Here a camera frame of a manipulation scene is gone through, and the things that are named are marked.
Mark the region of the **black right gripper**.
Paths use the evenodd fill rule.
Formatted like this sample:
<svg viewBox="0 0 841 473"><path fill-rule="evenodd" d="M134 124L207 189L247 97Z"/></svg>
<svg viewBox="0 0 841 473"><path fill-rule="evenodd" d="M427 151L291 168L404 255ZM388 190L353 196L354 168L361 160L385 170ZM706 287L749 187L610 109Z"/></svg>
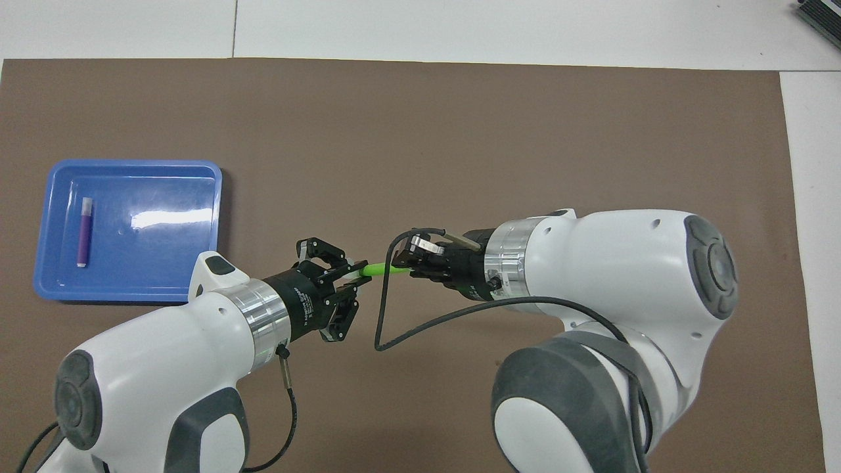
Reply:
<svg viewBox="0 0 841 473"><path fill-rule="evenodd" d="M409 237L407 243L407 263L409 275L416 279L427 279L445 284L445 287L457 291L466 299L477 302L493 300L492 292L499 285L489 284L486 278L486 248L495 229L475 229L465 233L467 239L480 245L475 252L452 242L449 246L443 240L434 240L436 235L417 233ZM442 257L445 252L447 263L429 263L432 258Z"/></svg>

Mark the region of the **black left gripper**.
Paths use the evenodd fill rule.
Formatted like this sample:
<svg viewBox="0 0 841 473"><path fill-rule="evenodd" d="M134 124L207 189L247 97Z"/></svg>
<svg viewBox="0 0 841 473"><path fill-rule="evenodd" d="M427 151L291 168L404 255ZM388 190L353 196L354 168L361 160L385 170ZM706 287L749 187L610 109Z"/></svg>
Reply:
<svg viewBox="0 0 841 473"><path fill-rule="evenodd" d="M344 341L359 309L359 288L372 277L361 276L361 266L352 263L345 251L319 238L298 240L296 252L295 267L262 279L286 307L290 341L314 330L324 342ZM349 282L335 293L326 284L319 284L337 281Z"/></svg>

